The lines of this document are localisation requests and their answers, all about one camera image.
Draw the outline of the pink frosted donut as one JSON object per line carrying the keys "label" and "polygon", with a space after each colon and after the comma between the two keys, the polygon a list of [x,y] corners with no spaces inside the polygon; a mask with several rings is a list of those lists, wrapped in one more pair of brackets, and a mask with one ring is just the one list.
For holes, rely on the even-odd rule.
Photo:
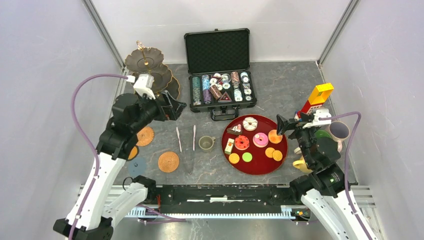
{"label": "pink frosted donut", "polygon": [[258,132],[253,136],[252,142],[258,148],[264,148],[269,143],[268,135],[263,132]]}

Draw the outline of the red frosted donut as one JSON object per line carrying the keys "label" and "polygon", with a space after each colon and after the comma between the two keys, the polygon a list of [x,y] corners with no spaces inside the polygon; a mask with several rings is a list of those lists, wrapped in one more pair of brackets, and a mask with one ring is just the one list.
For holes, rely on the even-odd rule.
{"label": "red frosted donut", "polygon": [[245,151],[250,146],[249,138],[244,135],[239,135],[234,140],[234,146],[237,150]]}

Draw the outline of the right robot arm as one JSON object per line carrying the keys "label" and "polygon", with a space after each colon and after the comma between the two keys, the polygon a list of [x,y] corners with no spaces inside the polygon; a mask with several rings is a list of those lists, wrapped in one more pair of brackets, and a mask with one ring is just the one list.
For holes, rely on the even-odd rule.
{"label": "right robot arm", "polygon": [[361,113],[356,111],[331,116],[328,109],[322,108],[313,115],[300,115],[299,120],[286,119],[280,114],[276,116],[277,134],[292,132],[289,139],[297,140],[306,167],[311,170],[308,175],[289,183],[289,199],[308,207],[334,240],[377,239],[355,200],[348,181],[348,169],[341,169],[336,163],[341,157],[338,143],[328,137],[315,136],[319,127],[352,115],[357,115],[352,129],[356,131]]}

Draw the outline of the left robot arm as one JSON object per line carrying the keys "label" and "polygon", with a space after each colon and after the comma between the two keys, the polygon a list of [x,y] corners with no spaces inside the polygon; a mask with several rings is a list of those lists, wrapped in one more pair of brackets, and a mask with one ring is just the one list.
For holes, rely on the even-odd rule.
{"label": "left robot arm", "polygon": [[124,93],[111,107],[112,116],[94,149],[94,162],[82,192],[67,217],[53,230],[69,240],[110,240],[118,223],[139,203],[153,203],[156,182],[137,176],[111,204],[105,206],[113,183],[138,142],[137,134],[152,121],[177,120],[186,103],[163,90],[160,97]]}

